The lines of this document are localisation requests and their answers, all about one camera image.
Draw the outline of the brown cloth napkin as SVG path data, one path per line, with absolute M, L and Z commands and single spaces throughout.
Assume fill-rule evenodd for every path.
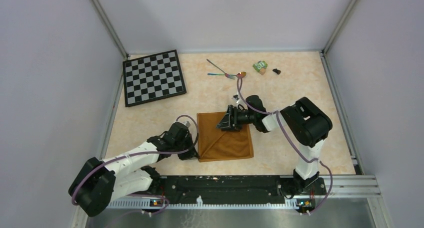
M 242 125 L 240 131 L 221 131 L 216 125 L 224 112 L 197 114 L 200 162 L 250 159 L 254 149 L 249 125 Z

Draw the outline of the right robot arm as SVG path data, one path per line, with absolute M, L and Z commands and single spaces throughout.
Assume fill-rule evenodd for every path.
M 287 185 L 293 192 L 307 194 L 319 178 L 319 162 L 322 147 L 333 123 L 329 116 L 322 112 L 307 97 L 302 97 L 293 105 L 268 112 L 257 95 L 244 100 L 244 105 L 229 105 L 227 111 L 216 128 L 227 132 L 239 132 L 243 125 L 252 124 L 262 133 L 281 129 L 289 138 L 285 127 L 288 127 L 298 146 L 294 146 L 299 155 L 298 163 L 293 171 L 293 179 Z

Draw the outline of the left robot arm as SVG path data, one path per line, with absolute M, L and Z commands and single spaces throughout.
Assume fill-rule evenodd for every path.
M 94 217 L 110 202 L 127 195 L 156 194 L 161 185 L 152 164 L 172 155 L 181 160 L 197 156 L 189 126 L 188 121 L 175 121 L 167 131 L 128 152 L 104 160 L 89 158 L 68 189 L 72 204 Z

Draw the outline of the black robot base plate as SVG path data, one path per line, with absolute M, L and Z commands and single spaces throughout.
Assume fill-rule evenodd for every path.
M 194 204 L 201 198 L 206 205 L 282 204 L 289 198 L 321 196 L 327 193 L 323 178 L 305 188 L 292 176 L 162 176 L 142 195 L 167 198 L 172 205 Z

